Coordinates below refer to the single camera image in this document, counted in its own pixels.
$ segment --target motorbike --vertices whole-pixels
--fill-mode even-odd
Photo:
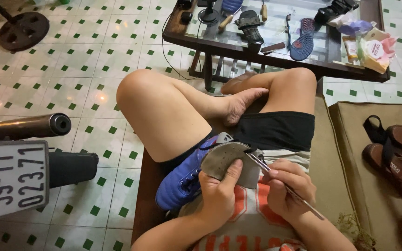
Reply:
[[[49,189],[92,180],[99,157],[95,153],[49,151],[46,140],[69,133],[63,113],[0,122],[0,218],[44,207]]]

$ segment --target t-shirt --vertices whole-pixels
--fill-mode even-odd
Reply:
[[[305,172],[310,165],[310,152],[288,150],[263,151],[265,162],[288,159]],[[296,251],[304,250],[293,227],[268,207],[269,186],[262,183],[256,189],[235,186],[235,210],[220,229],[204,236],[193,251]],[[179,216],[193,214],[202,208],[202,194],[186,204]]]

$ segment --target motorbike exhaust pipe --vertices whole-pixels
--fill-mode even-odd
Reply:
[[[63,113],[1,121],[0,140],[63,136],[69,133],[70,128],[70,119]]]

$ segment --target license plate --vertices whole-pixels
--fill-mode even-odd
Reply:
[[[47,141],[0,142],[0,216],[49,202]]]

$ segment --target black shorts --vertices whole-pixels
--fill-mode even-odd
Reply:
[[[310,151],[314,128],[315,116],[304,112],[250,113],[240,118],[233,137],[260,150]],[[203,140],[180,156],[159,165],[170,172],[215,135],[217,133],[212,130]]]

